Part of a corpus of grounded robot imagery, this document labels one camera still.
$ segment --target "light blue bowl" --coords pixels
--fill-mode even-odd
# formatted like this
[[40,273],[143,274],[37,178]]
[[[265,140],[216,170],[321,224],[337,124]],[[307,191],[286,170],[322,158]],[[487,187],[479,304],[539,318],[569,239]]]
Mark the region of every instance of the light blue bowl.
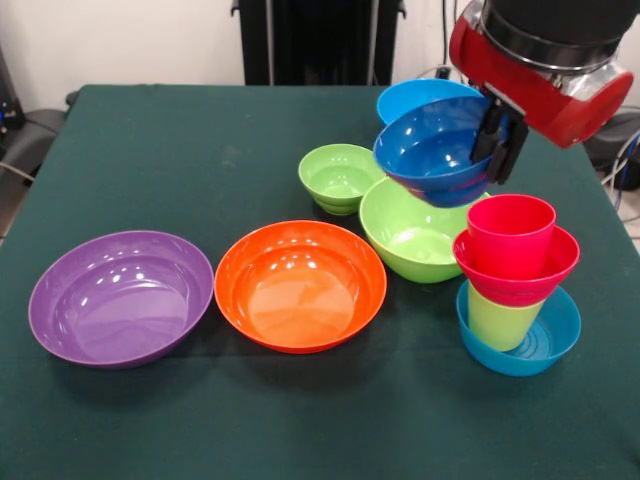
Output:
[[462,284],[456,299],[462,342],[467,351],[485,367],[504,375],[528,377],[556,363],[580,337],[580,312],[561,287],[546,300],[522,343],[508,352],[487,346],[468,325],[469,281]]
[[476,89],[440,78],[408,80],[387,88],[378,97],[378,116],[385,125],[411,110],[455,97],[481,97]]
[[376,162],[413,195],[439,208],[458,207],[488,188],[490,157],[472,164],[485,97],[439,100],[388,125],[373,147]]

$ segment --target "small green bowl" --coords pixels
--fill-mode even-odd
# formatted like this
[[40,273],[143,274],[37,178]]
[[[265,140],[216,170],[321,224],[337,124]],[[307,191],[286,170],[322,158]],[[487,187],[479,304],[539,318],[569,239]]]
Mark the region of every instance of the small green bowl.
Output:
[[412,282],[437,283],[462,273],[452,246],[467,228],[471,205],[437,208],[384,178],[362,199],[360,223],[391,270]]
[[310,151],[300,161],[298,175],[316,203],[333,215],[355,213],[366,191],[385,176],[371,150],[348,144]]

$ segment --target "table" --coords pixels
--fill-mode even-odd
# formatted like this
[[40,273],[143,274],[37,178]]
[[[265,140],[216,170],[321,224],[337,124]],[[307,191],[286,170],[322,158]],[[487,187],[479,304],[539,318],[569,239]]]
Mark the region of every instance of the table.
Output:
[[0,248],[0,478],[425,479],[640,475],[640,261],[581,147],[531,135],[510,181],[551,201],[583,257],[564,284],[582,337],[544,374],[498,375],[466,353],[462,277],[389,273],[359,336],[278,354],[215,306],[167,358],[98,371],[48,355],[27,303],[75,245],[125,229],[195,242],[217,262],[250,230],[329,217],[297,178],[307,151],[371,147],[378,88],[88,86]]

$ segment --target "green cup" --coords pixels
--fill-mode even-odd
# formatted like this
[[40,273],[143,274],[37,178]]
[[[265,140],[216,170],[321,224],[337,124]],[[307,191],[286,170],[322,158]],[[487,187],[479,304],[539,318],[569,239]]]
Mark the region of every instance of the green cup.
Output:
[[452,246],[470,206],[434,207],[387,177],[362,199],[360,223],[391,270],[412,282],[437,283],[461,273]]
[[385,176],[371,150],[349,144],[310,151],[300,161],[298,175],[316,203],[333,215],[355,213],[366,191]]
[[544,300],[527,307],[506,307],[488,300],[469,284],[469,329],[482,342],[500,352],[522,343]]

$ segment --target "floor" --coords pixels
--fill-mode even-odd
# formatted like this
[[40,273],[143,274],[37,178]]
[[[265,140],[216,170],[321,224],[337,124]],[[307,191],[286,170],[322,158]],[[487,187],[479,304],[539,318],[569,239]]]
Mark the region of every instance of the floor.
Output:
[[[21,182],[17,183],[17,194],[12,196],[11,201],[2,202],[3,204],[0,205],[0,245],[2,245],[3,238],[11,228],[15,216],[19,213],[20,206],[28,191],[28,187],[22,185]],[[615,201],[616,195],[617,192],[614,192],[613,195],[610,194],[612,202]],[[634,218],[632,221],[625,222],[624,225],[629,236],[633,239],[636,250],[640,254],[640,189],[632,192],[623,192],[618,215],[623,222]]]

